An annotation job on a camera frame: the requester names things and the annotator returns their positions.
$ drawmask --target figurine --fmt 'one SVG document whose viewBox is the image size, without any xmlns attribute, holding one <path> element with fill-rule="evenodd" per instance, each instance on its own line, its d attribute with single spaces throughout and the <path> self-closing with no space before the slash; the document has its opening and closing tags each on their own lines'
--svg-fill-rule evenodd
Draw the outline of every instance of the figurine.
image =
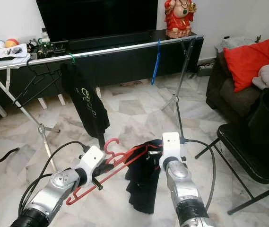
<svg viewBox="0 0 269 227">
<path fill-rule="evenodd" d="M 170 38 L 180 38 L 191 34 L 189 21 L 193 21 L 196 4 L 191 0 L 167 0 L 165 2 L 166 35 Z"/>
</svg>

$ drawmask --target television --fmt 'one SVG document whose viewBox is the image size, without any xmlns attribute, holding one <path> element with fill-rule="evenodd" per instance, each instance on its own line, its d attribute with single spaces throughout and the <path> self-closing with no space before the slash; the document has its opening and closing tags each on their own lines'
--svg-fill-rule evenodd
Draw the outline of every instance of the television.
<svg viewBox="0 0 269 227">
<path fill-rule="evenodd" d="M 158 0 L 36 0 L 52 43 L 156 29 Z"/>
</svg>

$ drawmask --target marble floor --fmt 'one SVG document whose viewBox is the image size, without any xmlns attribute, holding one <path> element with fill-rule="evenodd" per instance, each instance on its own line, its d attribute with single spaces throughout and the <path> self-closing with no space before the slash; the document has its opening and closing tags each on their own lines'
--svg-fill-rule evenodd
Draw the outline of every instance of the marble floor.
<svg viewBox="0 0 269 227">
<path fill-rule="evenodd" d="M 118 137 L 120 144 L 110 149 L 126 151 L 148 140 L 161 138 L 163 132 L 179 131 L 175 107 L 170 105 L 164 111 L 161 107 L 176 90 L 179 75 L 156 79 L 155 86 L 148 80 L 123 86 L 101 88 L 102 101 L 108 111 L 110 127 L 105 139 Z M 225 119 L 210 109 L 206 100 L 208 77 L 185 79 L 180 90 L 180 111 L 183 131 L 190 139 L 210 143 L 216 137 L 219 125 Z M 46 98 L 48 109 L 42 109 L 38 101 L 27 109 L 48 127 L 61 129 L 50 132 L 47 139 L 51 149 L 71 141 L 79 140 L 87 145 L 98 145 L 82 126 L 73 103 L 65 95 L 66 106 L 57 98 Z M 8 116 L 0 118 L 0 157 L 15 147 L 20 151 L 0 163 L 0 227 L 9 226 L 17 217 L 17 207 L 25 188 L 39 175 L 47 155 L 36 127 L 16 108 L 7 109 Z M 269 185 L 258 184 L 247 176 L 226 148 L 219 145 L 228 160 L 255 195 L 265 191 Z M 211 156 L 207 152 L 200 159 L 194 156 L 203 149 L 199 144 L 182 146 L 187 165 L 192 172 L 200 194 L 207 202 L 212 178 Z M 59 152 L 54 160 L 60 170 L 73 166 L 81 154 L 78 145 L 70 145 Z M 208 213 L 218 227 L 269 227 L 269 197 L 239 211 L 232 216 L 227 210 L 248 199 L 247 193 L 232 175 L 230 169 L 216 154 L 217 179 L 212 203 Z M 128 203 L 129 193 L 125 191 L 128 182 L 124 179 L 126 169 L 104 183 L 102 191 L 92 191 L 71 206 L 62 206 L 52 227 L 175 227 L 178 225 L 163 173 L 160 174 L 156 193 L 155 213 L 146 215 L 134 210 Z M 42 180 L 38 189 L 45 185 Z"/>
</svg>

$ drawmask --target black chair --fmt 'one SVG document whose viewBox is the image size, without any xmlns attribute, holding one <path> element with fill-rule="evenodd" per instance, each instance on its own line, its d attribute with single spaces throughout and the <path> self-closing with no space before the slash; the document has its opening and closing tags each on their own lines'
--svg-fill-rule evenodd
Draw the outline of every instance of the black chair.
<svg viewBox="0 0 269 227">
<path fill-rule="evenodd" d="M 229 215 L 269 196 L 269 190 L 253 196 L 239 175 L 232 168 L 216 144 L 222 141 L 230 153 L 239 162 L 247 174 L 255 181 L 263 184 L 269 183 L 269 92 L 260 96 L 259 106 L 248 124 L 224 124 L 217 130 L 218 138 L 201 151 L 195 158 L 199 158 L 209 148 L 214 147 L 233 174 L 242 184 L 251 199 L 231 210 Z"/>
</svg>

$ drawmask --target red cushion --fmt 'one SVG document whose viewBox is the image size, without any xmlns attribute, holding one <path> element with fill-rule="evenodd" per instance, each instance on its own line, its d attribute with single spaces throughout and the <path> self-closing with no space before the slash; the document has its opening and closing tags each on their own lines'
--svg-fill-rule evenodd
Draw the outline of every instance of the red cushion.
<svg viewBox="0 0 269 227">
<path fill-rule="evenodd" d="M 259 44 L 224 49 L 225 59 L 232 73 L 235 89 L 241 91 L 252 85 L 253 77 L 264 65 L 269 65 L 269 39 Z"/>
</svg>

